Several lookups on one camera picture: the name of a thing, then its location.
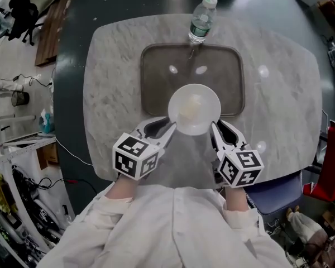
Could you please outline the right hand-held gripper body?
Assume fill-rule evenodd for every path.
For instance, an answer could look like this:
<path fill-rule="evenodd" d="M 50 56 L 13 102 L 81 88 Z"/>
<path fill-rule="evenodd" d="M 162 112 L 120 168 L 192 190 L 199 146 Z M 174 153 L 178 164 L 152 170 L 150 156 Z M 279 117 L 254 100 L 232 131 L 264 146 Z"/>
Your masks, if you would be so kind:
<path fill-rule="evenodd" d="M 216 183 L 231 188 L 254 185 L 264 169 L 257 150 L 220 150 L 217 160 L 217 175 L 221 181 L 217 180 Z"/>

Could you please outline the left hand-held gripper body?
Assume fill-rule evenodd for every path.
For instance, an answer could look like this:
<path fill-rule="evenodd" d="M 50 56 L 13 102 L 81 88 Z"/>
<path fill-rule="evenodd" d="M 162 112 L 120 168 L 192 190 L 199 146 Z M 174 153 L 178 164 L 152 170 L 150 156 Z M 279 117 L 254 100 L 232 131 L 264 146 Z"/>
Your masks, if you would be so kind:
<path fill-rule="evenodd" d="M 133 180 L 154 171 L 165 153 L 165 136 L 146 137 L 140 130 L 123 133 L 112 148 L 113 169 Z"/>

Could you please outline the white round plate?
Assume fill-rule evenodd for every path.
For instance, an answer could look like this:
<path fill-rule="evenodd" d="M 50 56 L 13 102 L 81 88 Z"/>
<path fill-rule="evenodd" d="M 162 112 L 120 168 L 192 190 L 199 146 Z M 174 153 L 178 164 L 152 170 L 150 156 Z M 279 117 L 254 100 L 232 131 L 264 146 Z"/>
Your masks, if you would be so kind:
<path fill-rule="evenodd" d="M 193 120 L 188 120 L 179 115 L 179 109 L 192 94 L 202 97 L 202 106 L 197 116 Z M 179 132 L 189 136 L 199 136 L 209 131 L 212 122 L 219 120 L 221 103 L 209 87 L 202 84 L 188 84 L 179 88 L 170 98 L 168 115 L 172 122 L 176 122 Z"/>

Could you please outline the pale cream block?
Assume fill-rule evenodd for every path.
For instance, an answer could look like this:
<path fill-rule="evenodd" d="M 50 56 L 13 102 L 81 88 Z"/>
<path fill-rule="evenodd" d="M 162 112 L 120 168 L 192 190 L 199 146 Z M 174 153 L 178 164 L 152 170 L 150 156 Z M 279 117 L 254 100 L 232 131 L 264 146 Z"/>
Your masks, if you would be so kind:
<path fill-rule="evenodd" d="M 192 94 L 180 107 L 179 115 L 193 120 L 200 111 L 202 106 L 202 97 L 197 94 Z"/>

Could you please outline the person's left forearm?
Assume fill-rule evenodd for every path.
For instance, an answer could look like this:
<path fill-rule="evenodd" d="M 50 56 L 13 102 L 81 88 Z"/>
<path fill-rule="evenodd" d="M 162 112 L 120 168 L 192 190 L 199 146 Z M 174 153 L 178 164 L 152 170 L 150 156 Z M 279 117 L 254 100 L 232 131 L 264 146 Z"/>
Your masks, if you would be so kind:
<path fill-rule="evenodd" d="M 110 190 L 105 194 L 108 199 L 133 199 L 139 181 L 120 175 Z"/>

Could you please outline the person's right forearm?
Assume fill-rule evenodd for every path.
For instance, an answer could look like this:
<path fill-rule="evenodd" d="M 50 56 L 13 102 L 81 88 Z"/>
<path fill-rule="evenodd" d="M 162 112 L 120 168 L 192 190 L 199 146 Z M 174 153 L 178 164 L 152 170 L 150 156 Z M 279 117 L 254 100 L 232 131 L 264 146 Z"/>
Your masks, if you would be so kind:
<path fill-rule="evenodd" d="M 244 188 L 225 187 L 225 208 L 229 211 L 245 212 L 249 210 Z"/>

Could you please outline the dark blue dining chair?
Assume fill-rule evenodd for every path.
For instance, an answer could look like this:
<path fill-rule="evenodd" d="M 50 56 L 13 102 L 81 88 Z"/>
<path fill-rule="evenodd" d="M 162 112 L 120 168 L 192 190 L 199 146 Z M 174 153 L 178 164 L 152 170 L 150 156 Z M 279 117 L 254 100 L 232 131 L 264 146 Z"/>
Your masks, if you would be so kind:
<path fill-rule="evenodd" d="M 286 209 L 302 197 L 302 172 L 245 187 L 248 203 L 263 216 Z"/>

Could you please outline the grey marble dining table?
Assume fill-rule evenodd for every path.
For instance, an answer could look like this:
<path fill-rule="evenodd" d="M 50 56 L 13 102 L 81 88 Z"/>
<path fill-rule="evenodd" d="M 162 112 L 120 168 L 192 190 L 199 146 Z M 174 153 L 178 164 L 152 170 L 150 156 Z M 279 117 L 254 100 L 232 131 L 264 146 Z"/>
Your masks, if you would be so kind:
<path fill-rule="evenodd" d="M 152 115 L 142 109 L 140 61 L 152 44 L 189 43 L 190 14 L 131 18 L 93 34 L 84 74 L 84 126 L 95 173 L 114 181 L 112 148 Z M 322 123 L 322 93 L 315 56 L 296 42 L 235 17 L 217 17 L 207 44 L 236 49 L 243 62 L 245 107 L 223 117 L 258 150 L 259 182 L 309 166 Z"/>

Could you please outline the person's white coat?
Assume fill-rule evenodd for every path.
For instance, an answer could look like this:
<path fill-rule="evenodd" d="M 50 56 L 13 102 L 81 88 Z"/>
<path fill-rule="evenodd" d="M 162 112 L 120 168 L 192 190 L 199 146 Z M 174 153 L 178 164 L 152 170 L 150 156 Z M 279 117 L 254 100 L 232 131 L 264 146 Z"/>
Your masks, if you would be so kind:
<path fill-rule="evenodd" d="M 230 211 L 212 189 L 100 192 L 37 268 L 292 268 L 255 209 Z"/>

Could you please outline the brown cardboard box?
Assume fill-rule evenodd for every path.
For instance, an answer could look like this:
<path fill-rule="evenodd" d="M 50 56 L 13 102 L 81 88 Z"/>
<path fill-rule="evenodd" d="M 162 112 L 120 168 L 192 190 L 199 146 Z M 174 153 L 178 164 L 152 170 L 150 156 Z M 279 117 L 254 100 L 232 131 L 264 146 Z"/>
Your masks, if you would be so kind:
<path fill-rule="evenodd" d="M 48 165 L 59 165 L 59 155 L 56 142 L 38 148 L 36 153 L 41 170 L 47 168 Z"/>

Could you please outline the teal tissue pack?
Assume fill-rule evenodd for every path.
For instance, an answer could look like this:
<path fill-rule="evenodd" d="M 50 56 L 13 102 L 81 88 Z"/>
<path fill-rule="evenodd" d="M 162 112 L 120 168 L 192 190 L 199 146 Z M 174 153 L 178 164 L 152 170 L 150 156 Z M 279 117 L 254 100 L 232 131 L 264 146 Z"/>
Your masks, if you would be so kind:
<path fill-rule="evenodd" d="M 40 114 L 39 128 L 43 133 L 51 133 L 55 130 L 54 116 L 45 109 Z"/>

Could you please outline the clear plastic water bottle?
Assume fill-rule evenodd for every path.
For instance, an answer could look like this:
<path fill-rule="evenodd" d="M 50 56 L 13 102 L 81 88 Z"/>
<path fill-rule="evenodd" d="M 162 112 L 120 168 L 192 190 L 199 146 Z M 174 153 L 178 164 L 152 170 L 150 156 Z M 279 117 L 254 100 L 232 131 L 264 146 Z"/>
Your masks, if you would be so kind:
<path fill-rule="evenodd" d="M 193 11 L 188 35 L 191 43 L 201 44 L 205 41 L 216 16 L 217 3 L 218 0 L 202 0 L 196 6 Z"/>

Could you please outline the white metal shelf rack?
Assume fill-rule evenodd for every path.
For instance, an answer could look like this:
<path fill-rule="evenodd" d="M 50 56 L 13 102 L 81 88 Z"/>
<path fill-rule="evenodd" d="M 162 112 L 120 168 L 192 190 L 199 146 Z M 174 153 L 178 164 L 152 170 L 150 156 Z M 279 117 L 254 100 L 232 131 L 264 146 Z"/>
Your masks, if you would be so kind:
<path fill-rule="evenodd" d="M 0 144 L 0 165 L 56 142 L 52 134 L 32 133 Z"/>

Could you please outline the brown wooden pallet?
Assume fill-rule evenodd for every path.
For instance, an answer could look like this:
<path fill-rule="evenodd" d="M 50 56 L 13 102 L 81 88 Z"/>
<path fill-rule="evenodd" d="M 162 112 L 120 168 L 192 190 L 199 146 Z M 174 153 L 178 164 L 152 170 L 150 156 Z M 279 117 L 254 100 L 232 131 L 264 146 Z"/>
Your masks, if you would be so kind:
<path fill-rule="evenodd" d="M 63 23 L 71 0 L 56 0 L 48 10 L 40 30 L 35 66 L 42 67 L 56 61 Z"/>

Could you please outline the black office chair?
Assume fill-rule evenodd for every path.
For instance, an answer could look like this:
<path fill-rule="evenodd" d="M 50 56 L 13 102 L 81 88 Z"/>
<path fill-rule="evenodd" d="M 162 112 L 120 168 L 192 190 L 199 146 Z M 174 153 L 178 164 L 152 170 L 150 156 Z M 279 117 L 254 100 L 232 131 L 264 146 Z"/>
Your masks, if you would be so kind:
<path fill-rule="evenodd" d="M 33 30 L 43 25 L 37 23 L 39 19 L 39 11 L 34 3 L 30 0 L 10 0 L 9 8 L 11 16 L 15 19 L 11 30 L 6 29 L 0 33 L 0 39 L 7 36 L 8 40 L 19 39 L 25 32 L 22 42 L 26 42 L 26 37 L 29 36 L 29 43 L 34 46 L 32 40 Z"/>

